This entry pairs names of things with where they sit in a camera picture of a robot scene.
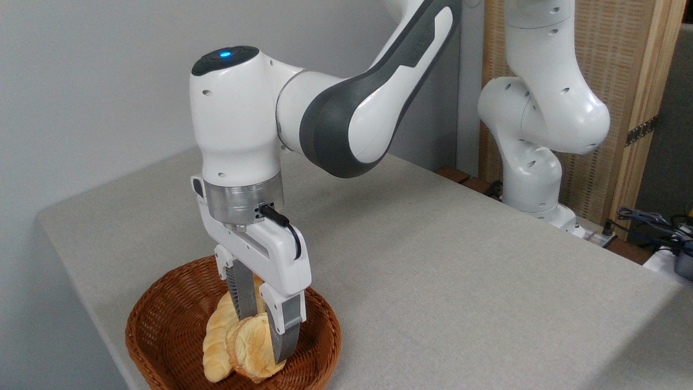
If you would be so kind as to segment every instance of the table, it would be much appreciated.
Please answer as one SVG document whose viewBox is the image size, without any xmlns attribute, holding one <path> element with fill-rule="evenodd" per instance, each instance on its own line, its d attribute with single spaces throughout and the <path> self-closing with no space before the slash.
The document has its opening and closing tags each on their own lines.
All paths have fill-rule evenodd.
<svg viewBox="0 0 693 390">
<path fill-rule="evenodd" d="M 39 220 L 132 389 L 125 322 L 168 270 L 210 255 L 191 150 Z M 282 155 L 312 286 L 342 324 L 329 389 L 689 389 L 693 293 L 388 155 L 339 179 Z"/>
</svg>

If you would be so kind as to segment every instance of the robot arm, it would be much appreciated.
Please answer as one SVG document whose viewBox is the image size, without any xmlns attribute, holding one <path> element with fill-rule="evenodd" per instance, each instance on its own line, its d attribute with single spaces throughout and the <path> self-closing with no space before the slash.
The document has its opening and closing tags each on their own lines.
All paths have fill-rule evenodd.
<svg viewBox="0 0 693 390">
<path fill-rule="evenodd" d="M 506 0 L 506 58 L 517 77 L 490 81 L 479 99 L 503 160 L 503 203 L 571 232 L 575 215 L 558 203 L 562 171 L 552 150 L 592 152 L 610 124 L 575 58 L 574 5 Z"/>
<path fill-rule="evenodd" d="M 219 276 L 240 318 L 257 313 L 265 283 L 274 358 L 290 356 L 311 282 L 301 232 L 283 205 L 281 141 L 334 176 L 383 158 L 403 113 L 459 21 L 458 0 L 385 0 L 400 23 L 373 65 L 342 79 L 279 62 L 252 46 L 206 54 L 190 77 L 202 175 L 192 177 L 204 226 L 219 243 Z"/>
<path fill-rule="evenodd" d="M 365 73 L 343 80 L 303 72 L 279 97 L 281 140 L 337 177 L 359 176 L 380 162 L 459 17 L 453 0 L 387 4 L 402 22 Z"/>
</svg>

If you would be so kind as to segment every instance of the wooden panel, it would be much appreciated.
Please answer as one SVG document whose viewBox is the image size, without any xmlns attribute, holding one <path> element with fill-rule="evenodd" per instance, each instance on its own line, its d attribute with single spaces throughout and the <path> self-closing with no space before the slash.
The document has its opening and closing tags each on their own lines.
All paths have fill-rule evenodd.
<svg viewBox="0 0 693 390">
<path fill-rule="evenodd" d="M 651 32 L 645 49 L 645 53 L 650 55 L 645 56 L 642 64 L 638 91 L 635 95 L 635 107 L 631 116 L 631 128 L 648 121 L 659 112 L 684 8 L 684 0 L 659 1 L 655 7 Z M 604 219 L 606 217 L 614 219 L 616 211 L 623 205 L 635 207 L 651 142 L 652 134 L 626 146 L 620 161 L 611 207 Z"/>
<path fill-rule="evenodd" d="M 626 149 L 628 131 L 659 109 L 685 0 L 577 0 L 576 55 L 590 88 L 609 107 L 611 128 L 588 155 L 557 153 L 563 165 L 561 202 L 601 223 L 640 187 L 642 170 L 630 154 L 647 154 L 649 139 Z M 505 63 L 503 0 L 486 2 L 484 83 L 511 75 Z M 480 134 L 480 177 L 502 177 L 502 162 L 491 134 Z"/>
</svg>

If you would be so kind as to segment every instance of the bread slice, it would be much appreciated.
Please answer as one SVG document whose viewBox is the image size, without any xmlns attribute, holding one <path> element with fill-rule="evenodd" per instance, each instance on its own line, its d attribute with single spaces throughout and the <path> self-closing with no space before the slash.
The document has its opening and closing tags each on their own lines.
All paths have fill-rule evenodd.
<svg viewBox="0 0 693 390">
<path fill-rule="evenodd" d="M 274 363 L 267 313 L 241 321 L 237 329 L 227 334 L 227 352 L 236 372 L 255 383 L 278 373 L 286 363 Z"/>
</svg>

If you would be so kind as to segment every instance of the brown basket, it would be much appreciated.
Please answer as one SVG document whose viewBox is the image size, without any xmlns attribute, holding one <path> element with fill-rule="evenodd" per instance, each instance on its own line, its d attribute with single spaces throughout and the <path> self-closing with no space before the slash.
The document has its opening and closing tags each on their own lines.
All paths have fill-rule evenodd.
<svg viewBox="0 0 693 390">
<path fill-rule="evenodd" d="M 232 373 L 211 383 L 202 368 L 207 320 L 227 290 L 214 257 L 180 266 L 157 280 L 132 308 L 125 329 L 130 357 L 152 389 L 322 389 L 342 347 L 335 313 L 313 289 L 306 290 L 308 320 L 301 324 L 294 355 L 260 384 Z"/>
</svg>

